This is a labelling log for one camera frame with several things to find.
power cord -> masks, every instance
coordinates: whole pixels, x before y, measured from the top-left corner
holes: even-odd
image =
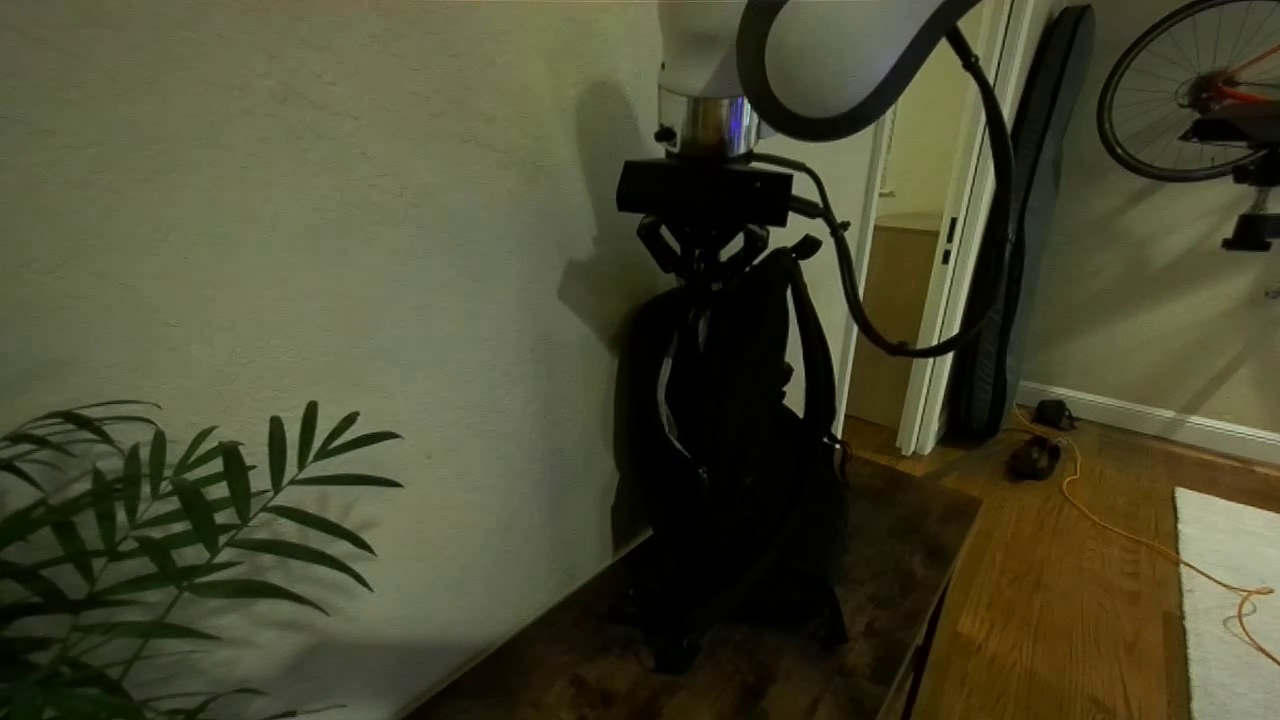
[[[999,256],[1004,256],[1004,284],[1015,290],[1019,284],[1019,243],[1026,237],[1015,233],[1015,216],[1014,216],[1014,199],[1015,199],[1015,187],[1014,187],[1014,140],[1007,140],[1007,120],[999,111],[999,97],[993,90],[993,80],[983,77],[981,67],[981,58],[967,48],[967,41],[960,34],[948,34],[948,44],[958,51],[958,62],[965,66],[965,72],[974,77],[978,94],[981,94],[981,106],[983,106],[983,130],[990,130],[990,152],[993,152],[993,177],[997,177],[997,194],[993,194],[993,209],[990,209],[990,222],[997,230],[997,240],[999,240]],[[812,216],[819,225],[829,225],[829,237],[837,243],[837,267],[839,267],[839,290],[843,290],[843,305],[849,305],[849,316],[856,321],[856,330],[888,358],[948,358],[958,351],[960,345],[978,340],[978,331],[990,330],[990,321],[997,316],[997,305],[1004,294],[993,294],[983,299],[983,310],[948,340],[941,345],[910,345],[910,340],[891,340],[884,337],[867,310],[866,310],[866,298],[859,298],[859,284],[856,284],[856,271],[854,271],[854,248],[849,248],[849,237],[843,237],[843,225],[837,222],[837,209],[831,209],[831,195],[829,195],[829,183],[816,167],[800,163],[800,159],[789,159],[789,156],[768,156],[768,152],[753,152],[749,159],[758,163],[778,163],[778,167],[789,167],[789,174],[800,174],[812,182],[819,204],[812,199],[796,199],[796,214],[800,216]]]
[[[1094,509],[1078,498],[1078,482],[1086,478],[1086,471],[1081,471],[1081,452],[1078,452],[1078,444],[1066,442],[1062,433],[1047,433],[1047,430],[1034,424],[1034,419],[1019,418],[1019,413],[1015,413],[1015,424],[1019,424],[1026,433],[1034,433],[1034,436],[1053,436],[1053,442],[1066,449],[1069,465],[1066,465],[1062,494],[1066,494],[1066,504],[1069,504],[1069,509],[1078,509],[1086,520],[1107,530],[1113,538],[1123,538],[1123,540],[1147,548],[1151,558],[1160,558],[1160,561],[1169,561],[1169,565],[1180,565],[1180,569],[1187,569],[1194,576],[1201,576],[1201,582],[1218,585],[1222,593],[1238,596],[1238,614],[1223,616],[1223,628],[1230,628],[1242,646],[1247,646],[1251,654],[1259,654],[1265,659],[1272,659],[1272,664],[1280,667],[1280,654],[1272,654],[1272,647],[1268,647],[1265,641],[1257,641],[1257,633],[1247,628],[1247,616],[1257,616],[1259,601],[1265,601],[1265,596],[1278,596],[1278,587],[1234,585],[1234,582],[1207,572],[1205,565],[1194,565],[1194,561],[1185,561],[1180,553],[1174,553],[1174,548],[1166,548],[1166,543],[1157,543],[1157,540],[1147,540],[1147,538],[1142,538],[1142,534],[1133,534],[1133,530],[1121,530],[1116,520],[1094,514]]]

white robotic arm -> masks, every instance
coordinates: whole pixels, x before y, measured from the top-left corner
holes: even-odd
[[[884,115],[978,0],[659,0],[659,140],[746,156],[759,120],[843,140]]]

green leaf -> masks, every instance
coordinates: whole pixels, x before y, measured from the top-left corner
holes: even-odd
[[[32,593],[46,604],[66,604],[68,601],[68,593],[55,582],[47,582],[42,569],[26,569],[26,565],[14,565],[14,561],[0,561],[0,582]]]
[[[4,720],[145,720],[128,697],[74,686],[68,676],[21,686],[0,697]]]
[[[66,601],[66,604],[0,604],[0,628],[18,620],[36,620],[36,616],[84,616],[84,614],[120,614],[120,607],[132,607],[132,601],[88,596],[88,601]]]
[[[215,540],[221,540],[221,524],[203,502],[203,494],[196,488],[178,488],[178,502],[184,504],[188,520],[194,520],[194,534],[202,538],[202,543],[208,548],[208,558],[215,553]]]
[[[96,540],[113,553],[115,548],[115,494],[102,467],[88,467],[88,482],[94,482]]]
[[[164,430],[154,433],[154,452],[149,452],[149,488],[162,498],[162,486],[168,478],[168,436]]]
[[[180,488],[202,488],[202,494],[215,494],[215,488],[226,488],[226,486],[228,486],[226,465],[215,465],[215,471],[180,482]]]
[[[94,585],[94,558],[88,558],[88,543],[80,538],[80,524],[76,520],[47,520],[47,534],[55,538],[60,553],[74,561],[74,569],[80,572],[84,585]]]
[[[238,444],[226,444],[221,452],[226,452],[228,498],[231,498],[240,524],[244,524],[254,514],[249,465]]]
[[[145,720],[132,694],[109,676],[96,664],[84,664],[68,657],[66,664],[51,667],[47,686],[42,694],[51,694],[42,701],[36,718],[55,718],[55,720]]]
[[[309,467],[309,462],[314,462],[314,449],[316,449],[316,424],[320,424],[320,403],[316,403],[316,399],[309,399],[309,410],[305,410],[305,424],[299,424],[299,433],[298,433],[298,471],[305,471],[305,467]]]
[[[363,478],[363,471],[299,478],[293,486],[314,486],[314,488],[403,488],[391,478]]]
[[[316,601],[309,601],[293,587],[270,585],[270,582],[202,582],[202,585],[188,585],[188,593],[208,596],[208,601],[285,601],[285,604],[305,604],[305,607],[327,616]]]
[[[76,457],[76,452],[68,452],[66,444],[55,444],[55,442],[47,442],[47,436],[36,436],[36,433],[9,433],[4,442],[9,442],[9,444],[36,449],[36,452]]]
[[[164,553],[178,561],[184,548],[203,548],[202,534],[180,530],[168,538],[154,538],[158,543],[164,543]]]
[[[345,442],[349,430],[358,430],[358,419],[360,419],[360,413],[339,418],[339,419],[326,433],[320,457],[326,457],[335,442]]]
[[[68,413],[51,413],[47,419],[74,424],[76,433],[96,436],[109,449],[120,449],[115,436],[96,418],[68,410]]]
[[[0,548],[21,543],[47,530],[47,502],[32,502],[27,509],[0,517]]]
[[[226,509],[231,509],[231,504],[238,504],[231,498],[208,502],[212,514],[226,514]],[[184,509],[174,509],[174,514],[162,514],[162,517],[140,520],[135,530],[164,530],[164,524],[188,524],[188,514],[184,514]]]
[[[0,638],[0,657],[32,657],[32,654],[46,654],[51,647],[55,641],[51,638]]]
[[[113,623],[76,623],[84,638],[128,638],[128,641],[215,641],[188,623],[164,623],[164,620],[113,620]]]
[[[196,569],[168,569],[168,572],[145,572],[145,576],[128,576],[120,585],[102,587],[102,596],[140,596],[140,593],[158,593],[158,587],[184,587],[194,582],[228,572],[238,565],[196,565]]]
[[[316,517],[316,514],[305,514],[305,509],[289,509],[289,504],[274,504],[270,514],[285,517],[285,520],[293,520],[299,530],[326,534],[333,540],[345,540],[345,543],[351,543],[351,548],[373,558],[373,543],[363,538],[358,538],[351,530],[345,530],[345,524],[335,524],[327,517]]]
[[[270,430],[270,467],[274,467],[274,494],[281,494],[289,471],[289,436],[281,418],[274,418],[274,430]]]
[[[135,509],[145,504],[145,452],[132,444],[120,467],[124,517],[135,524]]]
[[[188,478],[194,467],[202,467],[196,462],[202,462],[202,452],[203,452],[203,444],[208,444],[208,436],[212,436],[215,430],[208,424],[208,430],[202,430],[194,442],[188,442],[188,449],[178,457],[178,478]]]
[[[154,538],[135,538],[135,548],[158,565],[158,572],[178,572],[178,561],[168,553],[168,543],[154,540]]]
[[[27,467],[21,467],[18,462],[0,462],[0,471],[4,471],[4,478],[18,478],[18,482],[26,482],[32,494],[42,494],[42,482],[36,482]]]
[[[309,548],[309,543],[289,543],[289,540],[231,540],[231,548],[240,553],[259,553],[259,558],[285,558],[285,561],[298,561],[298,565],[316,565],[316,569],[327,569],[327,572],[339,572],[349,582],[358,582],[360,587],[373,593],[373,585],[345,561],[320,553],[320,548]]]
[[[360,452],[360,449],[373,449],[373,444],[391,444],[391,442],[402,442],[402,433],[363,433],[363,436],[351,436],[345,444],[320,449],[316,462],[349,457],[349,452]]]

wooden floor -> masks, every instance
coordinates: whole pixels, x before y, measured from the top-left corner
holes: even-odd
[[[1280,514],[1280,471],[1175,444],[1081,430],[1055,482],[1007,486],[1007,433],[983,452],[898,462],[888,436],[854,430],[859,462],[891,465],[983,502],[954,582],[921,720],[1180,720],[1187,718],[1180,572],[1086,520],[1094,514],[1175,548],[1174,488]]]

table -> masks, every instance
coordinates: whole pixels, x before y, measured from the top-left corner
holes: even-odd
[[[625,561],[461,672],[407,720],[859,720],[910,718],[978,502],[856,467],[837,596],[849,646],[715,628],[684,676],[652,672],[641,633],[610,620]]]

